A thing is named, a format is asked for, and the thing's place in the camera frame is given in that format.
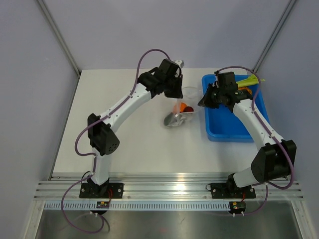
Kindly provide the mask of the toy pineapple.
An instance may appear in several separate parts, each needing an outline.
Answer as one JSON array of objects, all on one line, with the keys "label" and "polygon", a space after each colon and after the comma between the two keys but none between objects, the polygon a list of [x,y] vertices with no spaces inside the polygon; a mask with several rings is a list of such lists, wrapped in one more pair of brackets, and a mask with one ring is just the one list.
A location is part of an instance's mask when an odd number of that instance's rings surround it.
[{"label": "toy pineapple", "polygon": [[241,90],[241,91],[245,90],[245,91],[247,91],[250,95],[253,95],[253,92],[252,92],[252,90],[251,90],[249,87],[241,87],[241,88],[239,88],[239,90]]}]

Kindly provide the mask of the orange persimmon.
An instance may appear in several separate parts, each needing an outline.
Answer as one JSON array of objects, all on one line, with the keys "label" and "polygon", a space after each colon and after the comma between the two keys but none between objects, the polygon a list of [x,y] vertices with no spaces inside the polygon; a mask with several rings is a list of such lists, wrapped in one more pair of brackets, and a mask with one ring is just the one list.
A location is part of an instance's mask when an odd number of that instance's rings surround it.
[{"label": "orange persimmon", "polygon": [[177,102],[175,106],[173,107],[174,113],[182,113],[184,111],[184,108],[187,107],[186,103],[183,102]]}]

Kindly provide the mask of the clear zip top bag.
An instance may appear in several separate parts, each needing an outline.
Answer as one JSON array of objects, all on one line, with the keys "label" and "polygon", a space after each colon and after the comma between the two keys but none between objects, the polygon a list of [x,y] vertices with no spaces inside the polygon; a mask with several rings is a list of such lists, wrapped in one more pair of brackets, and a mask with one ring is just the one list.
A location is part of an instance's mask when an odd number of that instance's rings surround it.
[{"label": "clear zip top bag", "polygon": [[197,87],[183,87],[182,99],[176,99],[172,110],[164,117],[164,127],[177,127],[189,121],[198,113],[200,107],[197,105],[200,96],[202,96],[201,89]]}]

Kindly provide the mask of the dark purple plum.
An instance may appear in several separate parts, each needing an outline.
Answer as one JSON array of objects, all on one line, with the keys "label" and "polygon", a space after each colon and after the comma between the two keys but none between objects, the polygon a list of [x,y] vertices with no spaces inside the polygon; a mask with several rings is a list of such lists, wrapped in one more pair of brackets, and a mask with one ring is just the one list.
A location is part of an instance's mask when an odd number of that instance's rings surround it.
[{"label": "dark purple plum", "polygon": [[184,113],[192,113],[192,112],[194,112],[194,109],[192,107],[190,107],[190,106],[187,106],[187,107],[184,108],[183,112]]}]

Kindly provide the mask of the dark green avocado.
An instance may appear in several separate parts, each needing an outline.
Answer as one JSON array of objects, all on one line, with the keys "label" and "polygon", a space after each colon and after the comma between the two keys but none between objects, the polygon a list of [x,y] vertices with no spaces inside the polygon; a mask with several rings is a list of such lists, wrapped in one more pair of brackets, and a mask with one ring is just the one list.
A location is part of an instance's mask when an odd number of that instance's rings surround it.
[{"label": "dark green avocado", "polygon": [[176,118],[176,113],[174,112],[167,114],[163,120],[163,125],[166,127],[173,127],[173,126],[176,126],[176,124],[177,124],[177,118]]}]

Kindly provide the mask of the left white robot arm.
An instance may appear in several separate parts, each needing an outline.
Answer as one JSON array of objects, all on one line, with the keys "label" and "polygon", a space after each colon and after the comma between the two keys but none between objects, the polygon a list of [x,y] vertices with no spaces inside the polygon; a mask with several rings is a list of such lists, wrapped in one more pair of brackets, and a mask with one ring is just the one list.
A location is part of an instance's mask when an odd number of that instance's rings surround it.
[{"label": "left white robot arm", "polygon": [[182,60],[164,59],[159,67],[140,74],[136,86],[113,107],[99,116],[88,117],[88,138],[94,153],[90,192],[96,198],[103,198],[108,192],[105,183],[109,180],[111,154],[120,145],[117,130],[132,113],[157,95],[163,93],[167,98],[181,99],[183,67]]}]

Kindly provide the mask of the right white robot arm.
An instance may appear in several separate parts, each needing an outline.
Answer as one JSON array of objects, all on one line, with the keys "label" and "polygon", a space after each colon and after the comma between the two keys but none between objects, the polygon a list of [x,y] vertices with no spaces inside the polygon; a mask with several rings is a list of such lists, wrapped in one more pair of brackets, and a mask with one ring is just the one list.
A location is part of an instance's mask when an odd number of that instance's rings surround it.
[{"label": "right white robot arm", "polygon": [[247,169],[229,175],[226,181],[226,191],[231,197],[238,197],[244,188],[272,180],[290,176],[287,186],[279,187],[285,190],[294,182],[294,161],[297,146],[293,140],[284,140],[260,113],[255,100],[246,89],[240,89],[233,72],[215,72],[216,81],[208,88],[199,101],[200,107],[218,109],[228,108],[245,126],[252,137],[258,153]]}]

